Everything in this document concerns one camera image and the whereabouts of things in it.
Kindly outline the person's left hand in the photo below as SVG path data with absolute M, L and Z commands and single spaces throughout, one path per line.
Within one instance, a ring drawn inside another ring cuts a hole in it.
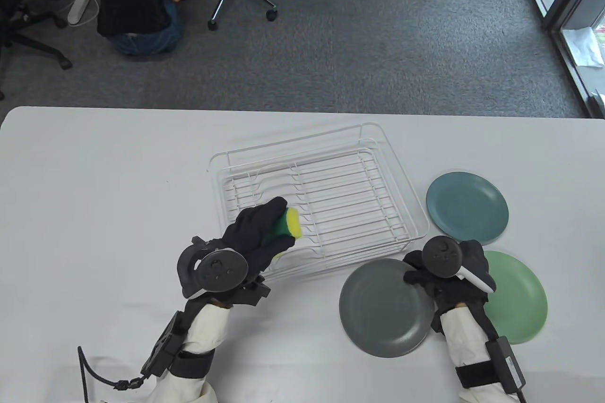
M 265 204 L 242 210 L 221 237 L 228 248 L 244 256 L 248 276 L 261 274 L 273 258 L 295 244 L 290 235 L 274 235 L 274 226 L 287 209 L 285 198 L 275 197 Z

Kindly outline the person's right hand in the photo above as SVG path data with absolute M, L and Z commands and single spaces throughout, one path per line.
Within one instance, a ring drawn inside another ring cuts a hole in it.
M 429 239 L 421 250 L 407 253 L 408 284 L 419 285 L 435 301 L 439 314 L 460 304 L 482 307 L 497 286 L 483 246 L 476 240 L 456 241 L 446 235 Z

